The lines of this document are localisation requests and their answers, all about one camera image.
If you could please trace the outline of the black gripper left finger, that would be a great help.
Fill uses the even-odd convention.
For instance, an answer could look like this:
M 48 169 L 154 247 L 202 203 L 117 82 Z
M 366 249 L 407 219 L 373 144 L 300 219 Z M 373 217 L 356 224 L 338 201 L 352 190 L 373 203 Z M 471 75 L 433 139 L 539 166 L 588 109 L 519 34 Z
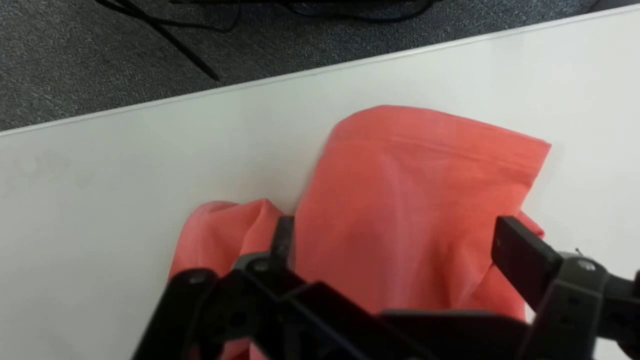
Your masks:
M 250 339 L 269 360 L 428 360 L 428 349 L 324 282 L 290 265 L 295 217 L 277 222 L 266 251 L 218 276 L 189 267 L 170 277 L 132 360 L 221 360 Z

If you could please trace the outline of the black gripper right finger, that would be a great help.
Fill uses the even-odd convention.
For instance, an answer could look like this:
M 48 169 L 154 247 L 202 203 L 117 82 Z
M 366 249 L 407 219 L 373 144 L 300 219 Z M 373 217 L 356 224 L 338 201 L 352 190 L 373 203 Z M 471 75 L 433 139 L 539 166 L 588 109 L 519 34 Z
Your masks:
M 638 277 L 558 251 L 514 215 L 497 217 L 492 261 L 535 309 L 519 360 L 594 360 L 600 337 L 640 360 Z

